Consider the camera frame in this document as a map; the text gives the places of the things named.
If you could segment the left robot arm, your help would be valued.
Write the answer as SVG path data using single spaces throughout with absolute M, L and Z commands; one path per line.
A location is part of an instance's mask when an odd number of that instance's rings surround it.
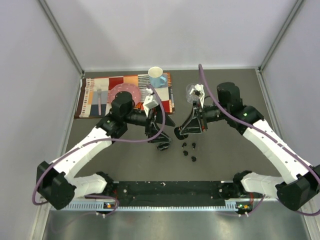
M 157 144 L 159 150 L 165 150 L 171 144 L 170 137 L 164 133 L 163 126 L 175 126 L 174 121 L 165 112 L 156 93 L 149 95 L 146 111 L 134 108 L 133 96 L 128 91 L 115 95 L 111 110 L 93 127 L 90 133 L 63 156 L 51 163 L 43 161 L 37 167 L 36 188 L 48 203 L 56 210 L 65 208 L 77 198 L 100 195 L 102 198 L 114 197 L 114 180 L 103 172 L 90 176 L 77 177 L 77 173 L 98 153 L 115 142 L 123 142 L 122 135 L 128 125 L 143 126 L 148 143 Z

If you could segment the glossy black earbud charging case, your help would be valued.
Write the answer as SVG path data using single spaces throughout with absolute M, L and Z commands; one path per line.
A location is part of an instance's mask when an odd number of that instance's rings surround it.
M 181 141 L 184 139 L 187 139 L 189 137 L 188 134 L 181 134 L 181 130 L 179 127 L 174 128 L 174 134 L 175 134 L 176 138 Z

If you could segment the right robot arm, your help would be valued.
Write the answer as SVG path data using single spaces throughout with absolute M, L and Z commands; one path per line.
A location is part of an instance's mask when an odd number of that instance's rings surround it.
M 179 140 L 191 134 L 201 134 L 208 123 L 225 120 L 250 141 L 273 164 L 279 177 L 257 174 L 250 170 L 238 172 L 225 197 L 245 198 L 250 193 L 278 199 L 286 208 L 297 211 L 320 192 L 320 167 L 301 159 L 272 130 L 264 116 L 253 106 L 244 105 L 240 89 L 232 82 L 217 86 L 218 99 L 206 105 L 204 86 L 189 84 L 186 99 L 192 110 L 186 121 L 176 127 Z

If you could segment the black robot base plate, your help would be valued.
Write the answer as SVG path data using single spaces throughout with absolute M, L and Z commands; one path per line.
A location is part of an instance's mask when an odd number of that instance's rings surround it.
M 211 207 L 240 197 L 221 181 L 120 181 L 109 193 L 121 207 Z

